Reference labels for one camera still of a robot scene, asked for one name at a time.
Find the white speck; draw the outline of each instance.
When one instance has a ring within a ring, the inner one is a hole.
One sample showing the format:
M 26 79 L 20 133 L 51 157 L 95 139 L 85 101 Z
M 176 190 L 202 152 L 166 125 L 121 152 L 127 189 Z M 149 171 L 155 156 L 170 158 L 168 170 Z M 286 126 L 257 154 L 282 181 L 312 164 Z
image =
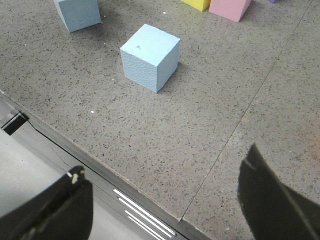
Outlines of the white speck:
M 79 177 L 79 176 L 78 176 L 78 174 L 76 174 L 76 173 L 75 173 L 75 174 L 73 174 L 73 177 L 72 177 L 71 183 L 72 183 L 72 184 L 75 184 L 75 183 L 78 181 L 78 177 Z

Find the pink foam block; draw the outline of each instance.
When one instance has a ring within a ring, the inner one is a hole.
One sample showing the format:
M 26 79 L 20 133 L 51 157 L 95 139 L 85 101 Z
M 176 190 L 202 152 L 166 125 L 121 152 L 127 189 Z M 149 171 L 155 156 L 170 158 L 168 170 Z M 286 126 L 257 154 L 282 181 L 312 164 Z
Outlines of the pink foam block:
M 209 12 L 239 22 L 251 0 L 211 0 Z

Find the blue cube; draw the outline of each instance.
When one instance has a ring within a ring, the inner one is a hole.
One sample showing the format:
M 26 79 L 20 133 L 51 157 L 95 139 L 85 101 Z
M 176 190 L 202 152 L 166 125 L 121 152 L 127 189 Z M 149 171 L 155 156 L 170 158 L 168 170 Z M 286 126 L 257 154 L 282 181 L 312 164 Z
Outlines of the blue cube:
M 97 0 L 54 0 L 54 4 L 70 33 L 101 23 Z
M 144 24 L 120 51 L 124 75 L 157 93 L 178 67 L 180 39 Z

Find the speckled countertop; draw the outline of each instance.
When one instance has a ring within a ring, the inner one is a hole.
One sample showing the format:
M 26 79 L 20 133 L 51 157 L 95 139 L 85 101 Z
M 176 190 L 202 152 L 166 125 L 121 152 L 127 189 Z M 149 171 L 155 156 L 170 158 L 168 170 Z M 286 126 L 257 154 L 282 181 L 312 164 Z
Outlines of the speckled countertop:
M 212 239 L 252 238 L 236 187 L 253 142 L 320 202 L 317 1 L 253 0 L 240 23 L 179 0 L 98 4 L 102 24 L 68 33 L 50 0 L 0 0 L 1 92 Z M 181 39 L 158 94 L 122 68 L 145 23 Z

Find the yellow foam block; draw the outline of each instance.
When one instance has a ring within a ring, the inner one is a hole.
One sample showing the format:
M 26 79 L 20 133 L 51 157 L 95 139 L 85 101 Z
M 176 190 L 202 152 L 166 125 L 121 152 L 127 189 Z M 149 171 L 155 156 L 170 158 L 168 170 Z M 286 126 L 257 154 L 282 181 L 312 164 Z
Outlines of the yellow foam block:
M 201 12 L 206 10 L 209 7 L 211 2 L 211 0 L 181 0 L 181 1 L 200 10 Z

